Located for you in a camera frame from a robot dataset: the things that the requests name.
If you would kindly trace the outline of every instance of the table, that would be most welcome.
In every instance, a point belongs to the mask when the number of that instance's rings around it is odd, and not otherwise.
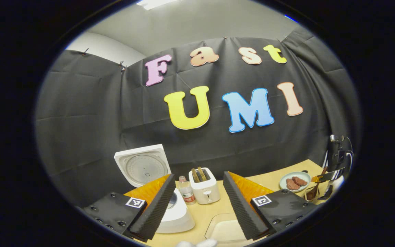
[[[318,166],[311,160],[305,160],[301,163],[280,170],[276,170],[274,172],[268,172],[268,173],[246,177],[246,178],[255,183],[261,184],[262,186],[265,186],[266,188],[269,188],[273,191],[278,191],[281,189],[279,187],[279,181],[281,177],[283,177],[284,175],[290,172],[301,172],[302,170],[307,170],[309,175],[313,177],[315,175],[320,175],[321,172],[323,171],[323,168]],[[315,185],[316,185],[315,183],[310,183],[307,188],[313,187]],[[147,243],[141,242],[139,240],[138,242],[153,247],[174,247],[180,241],[188,241],[193,244],[197,244],[199,242],[206,240],[205,233],[214,216],[218,214],[234,213],[234,210],[232,209],[231,203],[229,201],[229,197],[226,194],[223,181],[218,180],[217,186],[220,192],[220,200],[218,202],[207,204],[207,205],[200,205],[199,203],[195,203],[194,205],[188,205],[188,210],[193,216],[195,222],[194,228],[182,233],[169,233],[169,234],[156,233],[153,239],[148,240]],[[319,190],[323,193],[326,187],[327,187],[327,183],[320,183]],[[297,192],[295,194],[302,196],[303,191]],[[218,244],[218,246],[241,247],[256,241],[250,239],[248,241],[245,240],[237,243]]]

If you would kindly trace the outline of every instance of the ceiling light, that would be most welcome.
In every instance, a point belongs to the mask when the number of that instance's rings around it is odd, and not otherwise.
[[[146,10],[150,10],[166,3],[175,2],[177,0],[143,0],[138,2],[137,5],[143,6]]]

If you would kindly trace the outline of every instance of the black fabric backdrop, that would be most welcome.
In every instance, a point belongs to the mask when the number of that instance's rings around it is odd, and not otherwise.
[[[279,64],[263,47],[281,49]],[[190,64],[190,52],[209,46],[218,61]],[[239,47],[252,47],[259,65],[245,63]],[[170,54],[164,80],[145,86],[144,64]],[[292,82],[302,114],[290,117],[279,83]],[[181,130],[170,121],[163,98],[183,91],[185,113],[198,113],[190,89],[208,86],[210,119],[200,128]],[[246,101],[252,91],[268,89],[272,125],[230,133],[228,105],[222,96],[238,92]],[[353,139],[357,147],[361,125],[356,92],[340,62],[323,43],[303,28],[287,39],[220,38],[171,48],[129,66],[66,50],[53,65],[36,108],[38,150],[52,181],[78,206],[86,206],[110,191],[133,189],[114,161],[114,153],[163,144],[172,173],[185,175],[193,167],[211,169],[219,180],[229,170],[258,175],[306,159],[322,165],[331,131]]]

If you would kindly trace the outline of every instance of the water bottle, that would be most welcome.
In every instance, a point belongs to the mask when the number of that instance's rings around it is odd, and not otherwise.
[[[184,176],[179,177],[179,191],[181,192],[182,198],[187,205],[193,205],[196,203],[196,199],[193,195],[193,189],[190,186],[190,182]]]

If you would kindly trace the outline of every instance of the white plate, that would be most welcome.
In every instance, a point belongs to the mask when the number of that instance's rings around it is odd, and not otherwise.
[[[290,189],[288,189],[287,186],[286,186],[286,180],[287,180],[288,178],[292,179],[292,177],[299,177],[299,178],[301,178],[302,180],[304,180],[304,181],[307,182],[307,185],[301,186],[301,187],[300,187],[299,189],[297,189],[297,190],[290,190]],[[293,192],[293,193],[300,192],[300,191],[302,191],[303,189],[307,188],[307,186],[309,186],[311,180],[312,180],[312,178],[311,178],[310,175],[307,174],[306,172],[291,172],[291,173],[289,173],[289,174],[284,175],[284,176],[281,178],[281,180],[280,180],[280,188],[281,188],[281,189],[288,189],[289,191],[291,191],[291,192]]]

